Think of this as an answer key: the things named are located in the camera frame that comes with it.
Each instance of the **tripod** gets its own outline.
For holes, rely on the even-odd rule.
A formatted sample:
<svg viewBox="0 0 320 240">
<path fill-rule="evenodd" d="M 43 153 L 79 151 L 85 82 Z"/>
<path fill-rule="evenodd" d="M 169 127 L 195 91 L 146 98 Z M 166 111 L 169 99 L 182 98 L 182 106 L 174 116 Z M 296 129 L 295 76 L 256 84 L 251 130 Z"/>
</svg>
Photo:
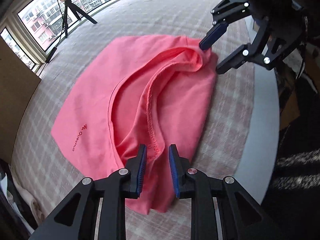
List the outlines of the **tripod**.
<svg viewBox="0 0 320 240">
<path fill-rule="evenodd" d="M 81 18 L 79 16 L 79 14 L 80 14 L 80 15 L 84 16 L 85 18 L 87 18 L 93 24 L 98 23 L 91 16 L 89 16 L 84 10 L 82 10 L 81 8 L 76 6 L 74 3 L 72 3 L 71 0 L 65 0 L 64 5 L 65 5 L 65 7 L 64 7 L 64 13 L 63 13 L 62 29 L 64 29 L 66 38 L 68 37 L 68 7 L 70 8 L 71 12 L 76 16 L 76 18 L 79 21 L 81 20 Z"/>
</svg>

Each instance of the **pink t-shirt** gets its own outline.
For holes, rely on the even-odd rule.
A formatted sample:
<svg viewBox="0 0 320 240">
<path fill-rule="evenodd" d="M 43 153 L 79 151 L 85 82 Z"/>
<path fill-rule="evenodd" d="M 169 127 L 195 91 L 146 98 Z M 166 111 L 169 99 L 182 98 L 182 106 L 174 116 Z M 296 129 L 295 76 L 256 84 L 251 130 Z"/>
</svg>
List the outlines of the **pink t-shirt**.
<svg viewBox="0 0 320 240">
<path fill-rule="evenodd" d="M 174 193 L 168 147 L 192 159 L 216 79 L 217 56 L 186 36 L 113 40 L 86 68 L 62 106 L 51 134 L 84 176 L 109 176 L 135 157 L 148 158 L 139 213 L 166 212 Z"/>
</svg>

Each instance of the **wall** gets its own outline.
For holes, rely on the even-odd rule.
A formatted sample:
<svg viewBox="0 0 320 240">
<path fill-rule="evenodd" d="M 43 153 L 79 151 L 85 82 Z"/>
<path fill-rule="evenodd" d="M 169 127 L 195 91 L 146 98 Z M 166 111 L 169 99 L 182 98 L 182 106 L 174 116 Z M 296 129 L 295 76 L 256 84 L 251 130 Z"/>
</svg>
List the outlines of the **wall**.
<svg viewBox="0 0 320 240">
<path fill-rule="evenodd" d="M 20 121 L 40 80 L 0 38 L 0 158 L 8 163 Z"/>
</svg>

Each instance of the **white cloth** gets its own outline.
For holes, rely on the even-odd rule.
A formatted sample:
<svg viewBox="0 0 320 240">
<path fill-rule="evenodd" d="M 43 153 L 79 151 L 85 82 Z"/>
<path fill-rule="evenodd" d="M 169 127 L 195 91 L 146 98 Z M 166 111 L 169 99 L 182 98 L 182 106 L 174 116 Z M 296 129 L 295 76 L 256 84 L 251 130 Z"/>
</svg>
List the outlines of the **white cloth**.
<svg viewBox="0 0 320 240">
<path fill-rule="evenodd" d="M 44 220 L 44 215 L 40 210 L 40 207 L 38 205 L 38 202 L 34 198 L 33 195 L 31 195 L 30 192 L 28 192 L 26 189 L 24 189 L 19 182 L 19 179 L 17 177 L 17 174 L 14 170 L 14 168 L 10 167 L 11 176 L 13 180 L 13 184 L 15 185 L 17 191 L 19 192 L 20 196 L 23 198 L 23 200 L 28 204 L 28 206 L 31 209 L 31 212 L 33 214 L 33 217 L 35 218 L 38 225 L 40 225 Z"/>
</svg>

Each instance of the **quechua logo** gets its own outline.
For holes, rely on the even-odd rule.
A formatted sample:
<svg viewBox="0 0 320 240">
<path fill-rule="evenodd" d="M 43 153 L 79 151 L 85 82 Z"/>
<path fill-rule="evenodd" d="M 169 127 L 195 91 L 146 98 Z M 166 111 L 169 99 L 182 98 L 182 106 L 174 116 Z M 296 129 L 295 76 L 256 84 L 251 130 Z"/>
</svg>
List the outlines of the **quechua logo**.
<svg viewBox="0 0 320 240">
<path fill-rule="evenodd" d="M 87 124 L 85 124 L 85 125 L 81 128 L 81 130 L 85 130 L 85 129 L 87 129 Z M 75 140 L 75 145 L 73 146 L 73 149 L 72 149 L 73 152 L 75 151 L 75 148 L 76 148 L 76 146 L 77 146 L 78 140 L 80 139 L 80 136 L 81 136 L 81 135 L 82 135 L 82 132 L 80 131 L 79 134 L 78 134 L 78 136 L 77 136 L 77 138 L 76 138 L 76 140 Z"/>
</svg>

